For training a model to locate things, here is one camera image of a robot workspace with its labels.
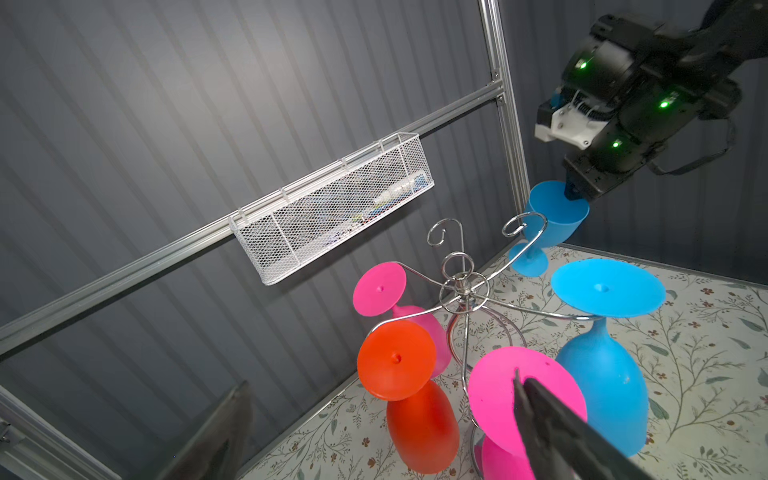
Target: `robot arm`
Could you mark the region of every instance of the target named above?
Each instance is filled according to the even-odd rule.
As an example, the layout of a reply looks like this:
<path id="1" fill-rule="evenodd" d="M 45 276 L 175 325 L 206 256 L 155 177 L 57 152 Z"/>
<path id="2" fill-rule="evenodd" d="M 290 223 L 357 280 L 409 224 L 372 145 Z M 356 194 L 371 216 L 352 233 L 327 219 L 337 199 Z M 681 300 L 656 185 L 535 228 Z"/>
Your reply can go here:
<path id="1" fill-rule="evenodd" d="M 741 90 L 728 78 L 768 56 L 768 3 L 715 0 L 700 29 L 681 31 L 635 15 L 604 15 L 565 66 L 563 85 L 538 109 L 535 135 L 575 146 L 566 154 L 566 196 L 589 201 L 645 164 L 684 174 L 735 141 L 730 112 Z M 726 148 L 665 171 L 654 158 L 694 118 L 728 120 Z"/>

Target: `floral tablecloth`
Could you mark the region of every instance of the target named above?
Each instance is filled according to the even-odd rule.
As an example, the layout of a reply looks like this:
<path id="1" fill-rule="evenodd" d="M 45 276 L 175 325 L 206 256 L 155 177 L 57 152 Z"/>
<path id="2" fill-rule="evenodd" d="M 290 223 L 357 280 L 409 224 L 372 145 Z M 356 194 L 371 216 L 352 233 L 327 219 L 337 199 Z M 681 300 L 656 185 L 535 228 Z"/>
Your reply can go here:
<path id="1" fill-rule="evenodd" d="M 555 247 L 549 271 L 496 277 L 496 298 L 535 310 L 573 312 L 552 293 L 560 266 L 593 253 Z M 494 270 L 505 256 L 488 268 Z M 641 263 L 659 278 L 667 301 L 650 315 L 609 320 L 644 373 L 650 396 L 645 448 L 632 459 L 655 478 L 768 478 L 768 290 Z M 558 322 L 499 308 L 516 322 L 528 346 L 551 357 L 587 324 Z M 449 315 L 438 312 L 447 322 Z M 462 329 L 456 329 L 461 345 Z M 513 336 L 519 346 L 519 337 Z M 508 344 L 490 317 L 472 314 L 470 364 Z M 462 432 L 449 468 L 430 478 L 478 478 L 470 459 L 471 423 L 455 362 L 437 383 L 448 393 Z M 297 478 L 376 480 L 424 478 L 402 463 L 386 428 L 386 404 L 358 382 L 292 432 L 245 475 L 246 480 Z"/>

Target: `vertical metal post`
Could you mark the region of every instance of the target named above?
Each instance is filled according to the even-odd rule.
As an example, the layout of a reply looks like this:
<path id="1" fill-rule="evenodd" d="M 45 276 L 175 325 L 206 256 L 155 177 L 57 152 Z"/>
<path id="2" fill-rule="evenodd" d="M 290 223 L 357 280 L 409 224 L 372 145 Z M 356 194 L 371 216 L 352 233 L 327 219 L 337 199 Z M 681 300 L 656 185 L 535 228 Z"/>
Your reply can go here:
<path id="1" fill-rule="evenodd" d="M 502 28 L 502 14 L 499 11 L 498 0 L 478 0 L 478 4 L 480 5 L 483 30 L 485 30 L 485 44 L 488 48 L 492 80 L 501 79 L 504 87 L 504 91 L 496 98 L 498 119 L 502 128 L 502 141 L 507 155 L 515 209 L 522 212 L 528 202 L 531 185 L 528 182 L 528 169 L 525 166 L 525 152 L 523 151 L 520 123 L 515 105 L 515 94 L 512 91 L 504 29 Z"/>

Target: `blue plastic cup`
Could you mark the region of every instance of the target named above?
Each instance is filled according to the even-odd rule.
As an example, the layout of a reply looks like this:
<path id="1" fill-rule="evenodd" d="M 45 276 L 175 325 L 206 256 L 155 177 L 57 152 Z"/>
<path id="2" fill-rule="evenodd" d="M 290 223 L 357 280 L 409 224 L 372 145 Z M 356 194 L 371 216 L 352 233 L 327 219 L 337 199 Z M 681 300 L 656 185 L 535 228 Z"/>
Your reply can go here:
<path id="1" fill-rule="evenodd" d="M 523 276 L 541 276 L 549 266 L 547 256 L 541 249 L 565 242 L 587 218 L 589 203 L 583 198 L 569 200 L 565 197 L 565 184 L 551 180 L 533 187 L 525 211 L 544 214 L 547 217 L 547 230 L 544 230 L 536 244 L 525 255 L 512 264 L 512 268 Z M 531 215 L 525 219 L 525 223 L 527 226 L 523 233 L 530 242 L 536 237 L 544 221 Z M 518 243 L 512 247 L 509 250 L 509 259 L 515 258 L 524 245 Z"/>
<path id="2" fill-rule="evenodd" d="M 576 231 L 589 214 L 589 203 L 583 198 L 569 200 L 565 197 L 565 183 L 551 180 L 533 187 L 525 211 L 547 217 L 547 230 L 544 230 L 535 244 L 535 247 L 546 248 L 565 242 Z M 544 221 L 531 216 L 525 222 L 528 226 L 523 232 L 525 238 L 531 241 Z"/>

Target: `orange disc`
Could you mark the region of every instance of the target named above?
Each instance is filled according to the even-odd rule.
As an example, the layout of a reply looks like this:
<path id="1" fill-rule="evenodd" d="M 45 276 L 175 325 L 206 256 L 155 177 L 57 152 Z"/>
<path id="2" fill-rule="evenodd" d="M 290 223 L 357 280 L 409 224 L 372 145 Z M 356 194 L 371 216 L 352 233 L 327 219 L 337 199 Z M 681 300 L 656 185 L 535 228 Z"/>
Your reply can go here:
<path id="1" fill-rule="evenodd" d="M 386 423 L 397 452 L 411 470 L 425 475 L 445 470 L 458 452 L 458 423 L 448 396 L 434 382 L 407 399 L 386 406 Z"/>
<path id="2" fill-rule="evenodd" d="M 427 383 L 436 359 L 429 332 L 414 322 L 397 321 L 380 326 L 362 343 L 357 373 L 371 395 L 402 400 Z"/>

